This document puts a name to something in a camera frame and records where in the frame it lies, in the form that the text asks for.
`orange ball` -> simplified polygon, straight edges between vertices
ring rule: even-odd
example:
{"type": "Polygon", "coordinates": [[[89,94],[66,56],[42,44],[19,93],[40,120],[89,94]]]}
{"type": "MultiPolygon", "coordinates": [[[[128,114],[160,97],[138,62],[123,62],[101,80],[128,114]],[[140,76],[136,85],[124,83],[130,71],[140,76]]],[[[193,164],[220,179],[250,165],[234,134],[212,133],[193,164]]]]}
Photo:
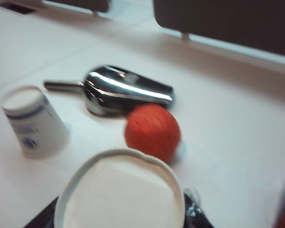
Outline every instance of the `orange ball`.
{"type": "Polygon", "coordinates": [[[175,118],[157,104],[144,104],[128,116],[124,131],[130,148],[157,157],[168,163],[175,155],[181,131],[175,118]]]}

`cup logo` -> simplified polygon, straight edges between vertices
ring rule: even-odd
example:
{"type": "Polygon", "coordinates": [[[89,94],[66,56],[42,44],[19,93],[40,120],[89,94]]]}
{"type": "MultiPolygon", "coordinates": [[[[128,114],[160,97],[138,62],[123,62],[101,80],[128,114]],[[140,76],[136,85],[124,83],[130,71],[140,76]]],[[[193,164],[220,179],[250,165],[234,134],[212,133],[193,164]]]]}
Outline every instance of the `cup logo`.
{"type": "Polygon", "coordinates": [[[34,141],[30,138],[23,138],[22,143],[30,149],[35,149],[37,147],[36,141],[34,141]]]}

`blue stripe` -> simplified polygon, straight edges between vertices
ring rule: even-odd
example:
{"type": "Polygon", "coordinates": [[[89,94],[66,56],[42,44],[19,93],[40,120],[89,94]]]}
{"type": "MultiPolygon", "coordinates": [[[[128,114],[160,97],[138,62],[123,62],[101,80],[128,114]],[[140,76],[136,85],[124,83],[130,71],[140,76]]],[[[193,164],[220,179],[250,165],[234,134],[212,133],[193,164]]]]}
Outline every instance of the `blue stripe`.
{"type": "MultiPolygon", "coordinates": [[[[45,105],[47,105],[48,104],[48,99],[46,97],[44,97],[43,102],[44,102],[45,105]]],[[[25,118],[28,118],[28,117],[31,117],[33,115],[36,115],[36,114],[40,113],[44,109],[45,105],[41,105],[41,106],[39,106],[38,108],[36,108],[35,110],[33,110],[33,111],[29,112],[29,113],[25,113],[25,114],[21,114],[21,115],[6,115],[6,116],[9,119],[15,119],[15,120],[25,119],[25,118]]]]}

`stainless steel scoop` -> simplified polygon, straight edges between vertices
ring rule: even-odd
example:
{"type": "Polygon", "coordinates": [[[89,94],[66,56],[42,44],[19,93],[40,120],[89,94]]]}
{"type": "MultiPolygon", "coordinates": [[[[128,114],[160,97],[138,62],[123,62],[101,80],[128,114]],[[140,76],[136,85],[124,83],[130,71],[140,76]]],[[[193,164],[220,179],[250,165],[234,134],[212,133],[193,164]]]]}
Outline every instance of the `stainless steel scoop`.
{"type": "Polygon", "coordinates": [[[48,90],[84,93],[86,108],[101,116],[128,114],[136,105],[156,103],[167,107],[173,88],[115,66],[102,66],[87,73],[84,82],[45,81],[48,90]]]}

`scoop handle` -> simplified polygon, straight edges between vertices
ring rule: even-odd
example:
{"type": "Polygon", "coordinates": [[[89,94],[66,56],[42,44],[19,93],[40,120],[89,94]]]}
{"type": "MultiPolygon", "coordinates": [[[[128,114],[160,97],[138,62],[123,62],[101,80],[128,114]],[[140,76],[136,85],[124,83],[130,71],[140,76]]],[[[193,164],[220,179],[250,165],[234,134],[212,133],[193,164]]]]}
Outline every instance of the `scoop handle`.
{"type": "Polygon", "coordinates": [[[82,93],[84,84],[82,82],[62,82],[62,81],[45,81],[44,87],[48,90],[82,93]]]}

